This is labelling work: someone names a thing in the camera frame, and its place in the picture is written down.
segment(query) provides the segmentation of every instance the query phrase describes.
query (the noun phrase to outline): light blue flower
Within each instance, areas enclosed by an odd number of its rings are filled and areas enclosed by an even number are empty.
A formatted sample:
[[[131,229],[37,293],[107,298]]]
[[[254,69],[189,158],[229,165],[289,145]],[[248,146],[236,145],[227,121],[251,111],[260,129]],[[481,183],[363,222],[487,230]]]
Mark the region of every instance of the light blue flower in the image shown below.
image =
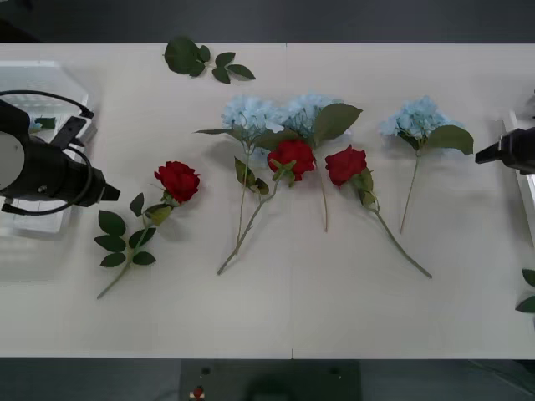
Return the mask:
[[[406,102],[401,110],[380,124],[379,132],[382,135],[406,134],[421,139],[442,125],[462,127],[461,123],[450,120],[438,110],[429,96],[424,96],[414,102]]]
[[[323,94],[301,94],[288,102],[288,119],[284,126],[303,136],[313,134],[313,127],[319,112],[330,104],[343,103]]]
[[[288,115],[284,109],[275,107],[273,102],[255,96],[234,97],[223,111],[225,128],[242,127],[249,138],[261,134],[266,129],[278,132]]]

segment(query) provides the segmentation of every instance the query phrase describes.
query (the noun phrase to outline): flower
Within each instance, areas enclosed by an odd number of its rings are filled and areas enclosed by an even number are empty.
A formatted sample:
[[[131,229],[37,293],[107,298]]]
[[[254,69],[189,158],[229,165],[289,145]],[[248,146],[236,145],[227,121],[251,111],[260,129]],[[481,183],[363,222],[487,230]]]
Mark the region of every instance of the flower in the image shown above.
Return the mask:
[[[282,123],[287,118],[284,109],[275,107],[272,102],[244,94],[234,97],[225,108],[223,126],[240,126],[248,137],[255,137],[266,129],[273,132],[283,130]]]
[[[414,102],[406,102],[400,110],[380,124],[379,131],[382,135],[408,134],[421,139],[442,125],[462,127],[461,123],[450,120],[438,110],[429,96],[424,96]]]
[[[180,161],[168,161],[154,173],[166,190],[179,203],[188,202],[197,193],[201,180],[195,170]]]
[[[321,109],[335,103],[343,102],[324,94],[301,94],[288,102],[288,119],[283,125],[303,136],[311,136],[314,122]]]
[[[325,158],[329,171],[329,178],[333,184],[340,187],[355,174],[360,174],[366,168],[366,152],[355,150],[351,145],[346,150]]]
[[[273,172],[277,172],[278,168],[272,160],[278,161],[281,165],[296,161],[292,168],[296,181],[302,180],[303,173],[306,171],[314,170],[314,161],[316,161],[312,149],[302,140],[284,140],[267,155],[267,165]]]

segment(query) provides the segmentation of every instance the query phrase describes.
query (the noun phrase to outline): black cable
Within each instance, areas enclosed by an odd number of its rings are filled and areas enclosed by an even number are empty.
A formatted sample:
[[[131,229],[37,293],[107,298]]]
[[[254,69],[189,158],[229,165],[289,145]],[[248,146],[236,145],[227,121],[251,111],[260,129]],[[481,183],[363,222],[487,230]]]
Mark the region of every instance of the black cable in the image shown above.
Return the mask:
[[[91,165],[91,162],[87,158],[84,153],[80,152],[78,149],[75,149],[71,146],[67,147],[68,150],[73,151],[77,155],[79,155],[85,162],[85,165],[87,165],[87,180],[85,181],[84,188],[82,191],[76,196],[73,200],[68,201],[65,203],[65,205],[62,205],[60,207],[56,207],[55,209],[50,209],[49,211],[26,211],[24,209],[20,209],[16,206],[11,206],[8,204],[4,204],[2,210],[6,211],[7,213],[13,213],[15,215],[20,216],[46,216],[46,215],[52,215],[53,213],[58,213],[59,211],[64,211],[68,207],[75,205],[79,201],[81,201],[85,194],[89,191],[89,188],[91,187],[91,184],[93,182],[93,166]]]
[[[43,92],[40,90],[4,90],[0,92],[0,96],[6,96],[8,94],[39,94],[41,96],[48,96],[49,98],[63,100],[64,102],[74,104],[76,107],[82,110],[82,117],[86,117],[88,119],[92,119],[94,117],[94,113],[83,104],[80,104],[72,99],[59,96],[58,94],[50,94],[49,92]]]

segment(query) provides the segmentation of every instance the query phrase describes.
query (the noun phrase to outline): white container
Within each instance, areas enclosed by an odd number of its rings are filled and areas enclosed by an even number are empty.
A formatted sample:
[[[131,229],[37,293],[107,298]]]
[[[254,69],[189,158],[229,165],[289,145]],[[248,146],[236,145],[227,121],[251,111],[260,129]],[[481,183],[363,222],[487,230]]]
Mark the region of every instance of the white container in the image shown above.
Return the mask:
[[[55,62],[44,61],[12,61],[0,62],[0,91],[4,90],[39,90],[58,94],[87,105],[89,94],[72,79]],[[78,115],[79,109],[61,100],[34,94],[10,94],[0,98],[29,114],[31,119],[37,117],[55,117],[54,131],[44,131],[39,134],[49,142],[59,131],[59,128],[71,115]],[[66,152],[69,157],[80,158],[72,152]],[[31,202],[15,200],[14,206],[28,211],[48,210],[64,204],[63,201]],[[48,216],[18,216],[0,212],[0,236],[47,236],[58,234],[70,217],[70,208]]]

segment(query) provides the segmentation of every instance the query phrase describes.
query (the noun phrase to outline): gray floor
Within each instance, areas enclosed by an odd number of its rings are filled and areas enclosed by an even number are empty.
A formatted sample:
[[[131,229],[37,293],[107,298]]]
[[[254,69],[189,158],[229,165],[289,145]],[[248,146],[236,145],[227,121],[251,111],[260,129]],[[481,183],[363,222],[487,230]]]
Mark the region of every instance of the gray floor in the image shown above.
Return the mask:
[[[523,380],[532,391],[535,389],[533,378],[520,365],[505,361],[492,366]],[[364,401],[533,399],[522,386],[512,386],[492,373],[473,368],[468,362],[363,361],[360,371]],[[3,359],[0,360],[0,399],[178,401],[180,376],[178,360]],[[206,400],[234,401],[221,400],[216,394]]]
[[[33,11],[23,5],[33,4]],[[533,0],[7,0],[47,43],[535,43]]]

